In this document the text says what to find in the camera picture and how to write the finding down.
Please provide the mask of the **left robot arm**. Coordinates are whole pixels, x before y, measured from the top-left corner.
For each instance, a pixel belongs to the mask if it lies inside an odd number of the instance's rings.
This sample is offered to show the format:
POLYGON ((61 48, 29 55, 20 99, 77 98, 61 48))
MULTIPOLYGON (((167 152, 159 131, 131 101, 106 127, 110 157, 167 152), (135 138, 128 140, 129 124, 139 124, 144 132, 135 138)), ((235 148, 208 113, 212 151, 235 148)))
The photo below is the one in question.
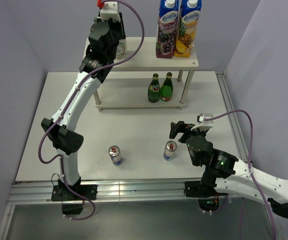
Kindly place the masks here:
POLYGON ((44 118, 41 126, 45 132, 41 142, 49 139, 57 154, 50 160, 42 158, 42 143, 39 144, 38 157, 41 163, 49 164, 56 158, 60 160, 60 175, 55 191, 70 200, 84 200, 86 193, 81 186, 78 171, 78 150, 84 137, 76 133, 79 118, 89 99, 106 79, 116 65, 117 49, 126 34, 122 14, 101 13, 91 26, 89 45, 79 67, 75 83, 63 104, 50 118, 44 118))

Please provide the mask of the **green Perrier labelled bottle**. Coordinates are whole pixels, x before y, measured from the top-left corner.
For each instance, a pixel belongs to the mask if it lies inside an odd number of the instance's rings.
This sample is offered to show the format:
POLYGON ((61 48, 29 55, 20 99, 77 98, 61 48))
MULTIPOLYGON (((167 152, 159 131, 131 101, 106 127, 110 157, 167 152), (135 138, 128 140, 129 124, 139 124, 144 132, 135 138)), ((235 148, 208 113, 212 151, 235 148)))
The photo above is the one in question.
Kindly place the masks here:
POLYGON ((159 75, 157 73, 153 74, 152 81, 148 87, 148 100, 151 103, 156 103, 160 99, 160 84, 159 84, 159 75))

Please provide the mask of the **dark green gold-cap bottle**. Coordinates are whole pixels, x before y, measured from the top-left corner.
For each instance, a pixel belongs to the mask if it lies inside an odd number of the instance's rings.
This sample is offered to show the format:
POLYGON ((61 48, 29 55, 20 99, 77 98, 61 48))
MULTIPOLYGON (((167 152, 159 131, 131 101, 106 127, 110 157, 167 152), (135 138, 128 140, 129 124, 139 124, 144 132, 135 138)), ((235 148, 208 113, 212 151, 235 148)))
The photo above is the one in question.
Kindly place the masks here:
POLYGON ((166 75, 166 79, 160 89, 160 98, 168 102, 171 100, 173 95, 173 82, 172 82, 172 73, 168 72, 166 75))

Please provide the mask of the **clear bottle green cap front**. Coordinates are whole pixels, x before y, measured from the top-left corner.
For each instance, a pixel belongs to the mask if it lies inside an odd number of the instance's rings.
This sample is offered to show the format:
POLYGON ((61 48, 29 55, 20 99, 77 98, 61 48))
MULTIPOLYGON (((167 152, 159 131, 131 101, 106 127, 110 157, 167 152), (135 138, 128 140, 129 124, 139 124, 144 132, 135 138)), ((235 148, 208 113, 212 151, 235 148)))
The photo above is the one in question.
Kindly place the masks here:
POLYGON ((116 50, 116 59, 123 59, 127 55, 127 40, 121 39, 119 40, 119 44, 116 50))

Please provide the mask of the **clear bottle green cap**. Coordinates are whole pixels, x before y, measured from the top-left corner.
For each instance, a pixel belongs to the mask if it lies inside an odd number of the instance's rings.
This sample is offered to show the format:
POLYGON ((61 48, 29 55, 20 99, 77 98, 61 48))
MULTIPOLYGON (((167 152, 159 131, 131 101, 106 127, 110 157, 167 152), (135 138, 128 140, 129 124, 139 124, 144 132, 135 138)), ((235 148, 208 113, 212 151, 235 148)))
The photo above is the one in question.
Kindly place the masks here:
POLYGON ((116 59, 123 59, 127 55, 127 40, 121 39, 119 40, 119 44, 116 50, 116 59))
POLYGON ((99 23, 99 22, 101 22, 102 20, 101 20, 101 18, 100 17, 95 17, 94 18, 94 23, 99 23))

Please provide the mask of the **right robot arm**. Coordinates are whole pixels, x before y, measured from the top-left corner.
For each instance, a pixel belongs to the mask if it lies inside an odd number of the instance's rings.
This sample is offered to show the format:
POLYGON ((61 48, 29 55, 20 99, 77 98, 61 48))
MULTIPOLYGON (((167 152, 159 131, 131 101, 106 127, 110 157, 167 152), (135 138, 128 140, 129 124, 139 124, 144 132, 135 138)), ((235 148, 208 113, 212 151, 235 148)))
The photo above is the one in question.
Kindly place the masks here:
POLYGON ((192 165, 205 167, 201 180, 185 182, 187 197, 235 195, 261 204, 268 203, 276 215, 288 219, 288 180, 250 167, 238 157, 215 149, 206 139, 210 125, 179 121, 170 126, 170 139, 182 134, 178 141, 186 144, 192 165))

